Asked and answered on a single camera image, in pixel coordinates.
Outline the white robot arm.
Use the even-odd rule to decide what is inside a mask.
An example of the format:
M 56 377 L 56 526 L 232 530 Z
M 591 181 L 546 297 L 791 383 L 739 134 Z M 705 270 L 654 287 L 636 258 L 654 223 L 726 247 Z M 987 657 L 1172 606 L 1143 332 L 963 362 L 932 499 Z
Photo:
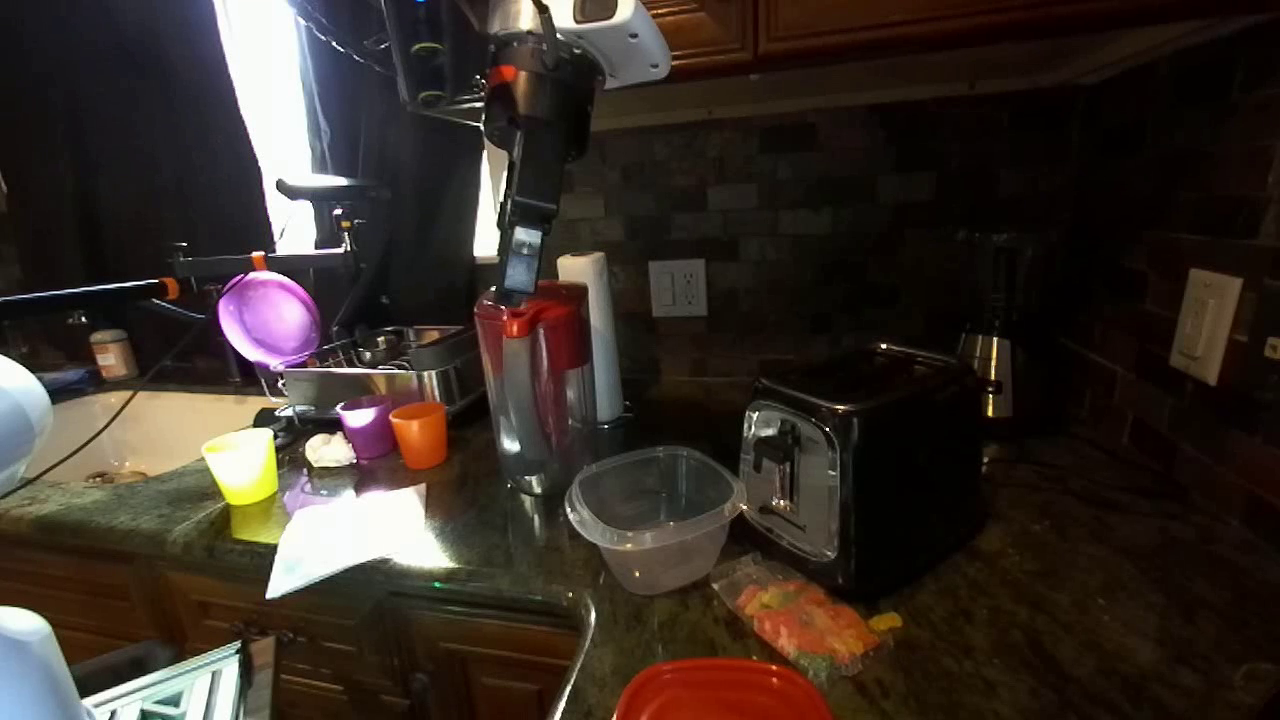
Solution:
M 485 34 L 485 134 L 507 153 L 496 300 L 520 304 L 541 284 L 597 92 L 666 81 L 672 50 L 643 0 L 485 0 Z

